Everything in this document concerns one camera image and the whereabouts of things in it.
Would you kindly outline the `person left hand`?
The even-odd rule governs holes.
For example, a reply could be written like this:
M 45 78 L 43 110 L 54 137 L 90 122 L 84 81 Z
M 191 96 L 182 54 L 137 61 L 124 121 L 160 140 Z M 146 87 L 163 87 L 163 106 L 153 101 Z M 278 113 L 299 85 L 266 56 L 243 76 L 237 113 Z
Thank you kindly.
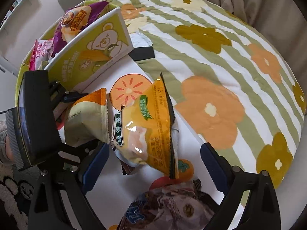
M 1 130 L 1 163 L 4 165 L 14 164 L 14 156 L 10 147 L 7 129 Z

